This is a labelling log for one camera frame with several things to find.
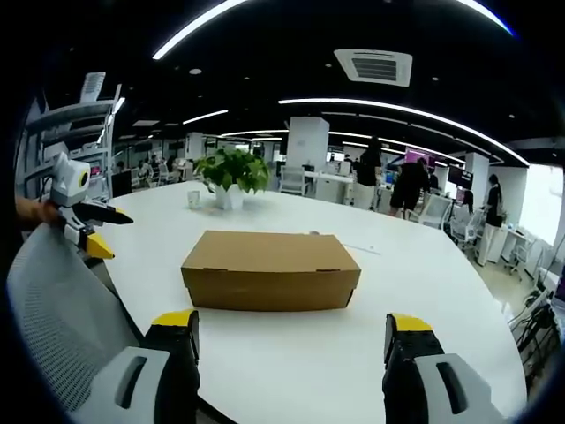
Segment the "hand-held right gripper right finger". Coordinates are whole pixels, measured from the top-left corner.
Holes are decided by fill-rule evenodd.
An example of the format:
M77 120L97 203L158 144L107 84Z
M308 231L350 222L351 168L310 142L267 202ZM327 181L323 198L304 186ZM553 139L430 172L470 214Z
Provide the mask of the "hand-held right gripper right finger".
M419 318L387 315L383 360L387 423L503 422L489 384Z

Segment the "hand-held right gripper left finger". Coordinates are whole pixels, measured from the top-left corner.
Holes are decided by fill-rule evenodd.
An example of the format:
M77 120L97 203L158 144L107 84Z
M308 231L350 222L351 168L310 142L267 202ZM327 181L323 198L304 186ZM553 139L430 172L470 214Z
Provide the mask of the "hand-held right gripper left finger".
M199 313L164 314L137 347L94 377L76 423L195 423L200 387Z

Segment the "person's left hand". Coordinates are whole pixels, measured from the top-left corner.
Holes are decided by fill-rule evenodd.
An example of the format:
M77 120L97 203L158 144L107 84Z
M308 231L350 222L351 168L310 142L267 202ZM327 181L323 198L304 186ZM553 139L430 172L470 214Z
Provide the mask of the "person's left hand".
M59 214L50 201L30 200L21 196L15 198L17 217L24 230L33 230L42 223L55 225Z

